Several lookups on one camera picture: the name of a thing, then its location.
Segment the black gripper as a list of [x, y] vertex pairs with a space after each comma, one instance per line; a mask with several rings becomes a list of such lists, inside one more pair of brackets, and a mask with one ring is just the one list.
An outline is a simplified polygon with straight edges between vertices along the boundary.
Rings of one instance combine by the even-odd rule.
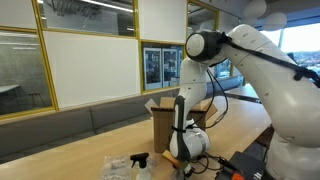
[[189, 178], [193, 173], [195, 169], [191, 166], [190, 163], [186, 163], [181, 167], [181, 174], [183, 178]]

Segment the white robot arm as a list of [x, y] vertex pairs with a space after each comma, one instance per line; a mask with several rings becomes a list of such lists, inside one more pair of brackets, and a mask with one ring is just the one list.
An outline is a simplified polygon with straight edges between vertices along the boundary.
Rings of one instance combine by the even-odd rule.
[[230, 60], [251, 84], [274, 128], [266, 170], [275, 180], [320, 179], [319, 76], [297, 65], [270, 39], [250, 25], [231, 31], [198, 30], [187, 38], [180, 70], [169, 150], [187, 161], [210, 147], [208, 135], [189, 111], [206, 94], [206, 71]]

